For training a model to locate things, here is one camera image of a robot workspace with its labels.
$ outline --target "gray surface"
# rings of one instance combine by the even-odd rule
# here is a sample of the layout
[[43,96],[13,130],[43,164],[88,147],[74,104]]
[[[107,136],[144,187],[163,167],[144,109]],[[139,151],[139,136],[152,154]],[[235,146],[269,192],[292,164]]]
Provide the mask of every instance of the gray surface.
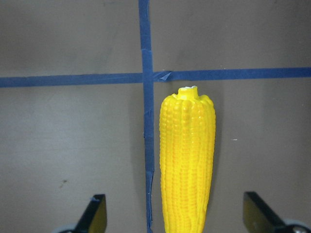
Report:
[[107,233],[145,231],[140,84],[0,89],[0,100],[1,233],[76,223],[99,193]]
[[[151,1],[154,68],[310,67],[310,8]],[[137,0],[2,1],[0,31],[0,77],[141,72]],[[193,84],[217,112],[205,232],[246,232],[245,190],[311,225],[311,79],[173,82],[155,84],[154,232],[164,232],[159,106]],[[0,89],[0,127],[1,233],[74,223],[102,192],[108,233],[145,232],[142,85]]]
[[141,72],[136,0],[0,2],[0,77]]
[[311,66],[309,0],[151,1],[154,69]]
[[216,110],[216,145],[205,233],[246,233],[244,191],[280,215],[311,224],[311,79],[174,82],[155,85],[155,233],[161,212],[158,113],[179,87],[197,85]]

